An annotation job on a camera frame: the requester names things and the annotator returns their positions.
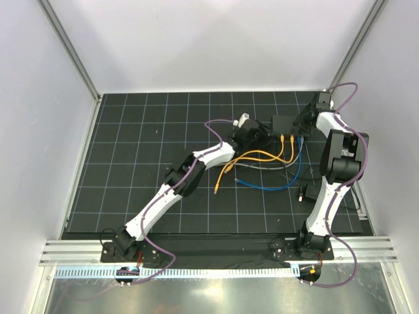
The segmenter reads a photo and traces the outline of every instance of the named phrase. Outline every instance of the reflective metal floor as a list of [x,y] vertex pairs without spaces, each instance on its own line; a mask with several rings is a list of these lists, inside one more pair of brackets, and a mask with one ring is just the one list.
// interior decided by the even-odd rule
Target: reflective metal floor
[[[352,270],[349,264],[324,265],[319,282],[341,282]],[[294,278],[161,279],[131,288],[115,287],[89,302],[72,300],[95,296],[114,282],[56,279],[45,313],[396,313],[380,264],[360,264],[355,279],[340,288],[309,287]],[[63,296],[66,287],[67,296]]]

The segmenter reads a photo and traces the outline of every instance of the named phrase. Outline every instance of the yellow cable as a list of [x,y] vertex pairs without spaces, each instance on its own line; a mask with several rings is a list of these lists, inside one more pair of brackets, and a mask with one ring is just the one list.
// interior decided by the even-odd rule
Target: yellow cable
[[[214,189],[214,194],[216,194],[217,191],[218,191],[218,188],[219,188],[219,185],[220,185],[220,181],[221,181],[221,178],[222,178],[223,174],[226,173],[226,172],[228,172],[234,166],[234,164],[237,161],[239,161],[239,160],[253,160],[255,162],[271,162],[271,161],[274,161],[274,160],[279,160],[279,161],[281,161],[281,162],[283,162],[285,164],[290,164],[293,161],[293,159],[294,159],[294,136],[291,135],[289,140],[291,142],[291,157],[290,157],[289,160],[282,160],[280,158],[280,156],[281,156],[281,154],[283,153],[283,150],[284,150],[284,144],[283,144],[284,136],[281,135],[282,149],[281,149],[281,152],[277,156],[274,156],[274,155],[272,155],[272,154],[270,154],[268,152],[265,152],[263,150],[251,150],[249,152],[245,152],[240,157],[237,157],[237,158],[231,160],[230,162],[226,163],[224,165],[223,169],[221,170],[220,175],[218,176],[217,184],[215,185],[215,189]],[[251,153],[254,153],[254,152],[258,152],[260,154],[265,154],[265,155],[271,157],[271,159],[260,159],[260,158],[244,157],[244,156],[246,156],[248,154],[251,154]]]

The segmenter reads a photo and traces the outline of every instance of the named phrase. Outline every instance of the white wall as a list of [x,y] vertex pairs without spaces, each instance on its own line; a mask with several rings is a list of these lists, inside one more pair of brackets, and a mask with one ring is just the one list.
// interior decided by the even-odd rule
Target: white wall
[[[342,112],[371,136],[362,179],[379,234],[391,237],[419,311],[419,3],[388,1],[342,81],[359,83]],[[335,96],[339,104],[349,89]]]
[[2,1],[0,25],[0,312],[17,314],[62,227],[94,101],[37,1]]
[[373,0],[51,0],[100,92],[322,89]]

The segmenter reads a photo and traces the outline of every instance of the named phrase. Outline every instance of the black grid mat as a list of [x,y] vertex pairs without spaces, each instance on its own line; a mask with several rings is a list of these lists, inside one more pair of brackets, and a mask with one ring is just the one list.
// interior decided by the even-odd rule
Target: black grid mat
[[[217,144],[203,122],[237,119],[246,112],[270,124],[273,114],[297,116],[311,98],[312,92],[105,95],[66,232],[98,233],[104,228],[118,228],[134,218],[162,184],[173,156]],[[214,124],[213,128],[221,135],[232,131],[231,125],[222,123]],[[313,176],[319,176],[316,165],[324,144],[320,132],[306,139],[301,173],[311,165]],[[288,143],[285,157],[289,154]],[[297,167],[295,164],[288,169],[295,173]],[[237,177],[265,187],[283,186],[292,179],[292,174],[284,170],[237,167],[224,175],[220,190],[214,195],[219,172],[219,167],[207,171],[198,189],[175,204],[152,232],[296,232],[314,206],[298,202],[297,184],[280,192],[269,192],[240,186],[234,181]],[[350,210],[355,207],[352,196],[348,193],[344,201],[332,229],[338,233],[361,232],[358,215]]]

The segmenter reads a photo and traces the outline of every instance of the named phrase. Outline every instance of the blue cable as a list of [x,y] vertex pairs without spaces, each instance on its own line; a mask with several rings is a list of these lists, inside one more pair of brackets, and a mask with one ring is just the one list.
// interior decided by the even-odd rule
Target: blue cable
[[[297,137],[297,143],[299,145],[299,152],[301,151],[301,137]],[[243,180],[237,179],[237,183],[240,183],[242,185],[246,185],[246,186],[250,186],[251,188],[258,188],[259,190],[265,190],[265,191],[280,191],[280,190],[285,190],[286,188],[290,187],[291,185],[293,185],[295,183],[295,181],[298,179],[299,175],[300,175],[300,170],[301,170],[301,153],[300,153],[300,157],[299,157],[299,169],[297,170],[297,173],[295,174],[294,179],[288,183],[285,186],[281,186],[280,188],[264,188],[261,186],[257,186],[257,185],[253,185],[250,183],[247,183]]]

